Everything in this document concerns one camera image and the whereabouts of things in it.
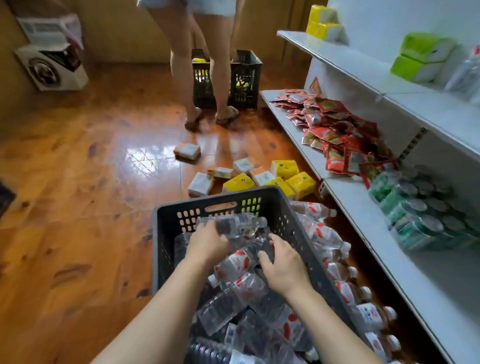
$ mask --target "shelf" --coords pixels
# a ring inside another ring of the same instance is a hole
[[[421,126],[480,162],[480,108],[403,80],[390,73],[389,64],[346,45],[324,42],[305,32],[278,31],[277,35],[384,96]]]
[[[451,363],[477,362],[480,256],[469,251],[405,254],[390,235],[382,212],[369,198],[363,182],[326,171],[322,153],[301,144],[301,128],[286,118],[283,109],[269,102],[280,92],[283,90],[262,91],[261,95],[440,352]]]

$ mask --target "black plastic crate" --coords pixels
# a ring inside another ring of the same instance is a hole
[[[256,108],[262,62],[251,50],[237,50],[239,62],[232,62],[230,96],[228,104],[238,109]],[[203,49],[192,49],[192,58],[203,58]],[[216,107],[212,82],[210,81],[210,60],[193,63],[193,101],[196,107]]]
[[[277,186],[266,186],[242,192],[218,194],[157,207],[152,214],[153,280],[155,294],[173,272],[173,241],[175,236],[194,231],[199,216],[252,212],[265,216],[268,226],[299,252],[314,289],[327,301],[336,314],[364,342],[360,323],[353,317],[332,278],[328,275],[312,241],[303,230],[290,202]]]

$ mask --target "shorts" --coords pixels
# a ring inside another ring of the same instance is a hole
[[[192,13],[234,16],[237,0],[138,0],[137,5],[147,8],[165,8],[181,5]]]

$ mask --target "yellow item in crate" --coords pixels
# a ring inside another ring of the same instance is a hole
[[[256,187],[255,182],[245,173],[240,173],[238,176],[233,177],[223,184],[222,192],[248,190],[253,187]]]
[[[323,39],[326,42],[336,42],[340,38],[343,26],[337,23],[309,22],[307,34]]]
[[[308,21],[314,23],[338,23],[336,10],[323,5],[312,5]]]
[[[317,183],[307,172],[299,173],[287,180],[288,185],[295,192],[294,200],[300,200],[315,191]]]
[[[294,160],[272,160],[270,171],[274,177],[287,180],[295,176],[299,172],[299,168]]]
[[[274,185],[282,189],[283,193],[289,200],[293,199],[295,192],[290,188],[290,186],[280,177],[272,179],[270,182],[267,182],[264,186]]]

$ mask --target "forearm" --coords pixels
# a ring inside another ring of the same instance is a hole
[[[383,363],[312,287],[298,288],[286,299],[310,333],[323,363]]]
[[[204,265],[184,259],[141,313],[92,363],[182,363],[207,275]]]

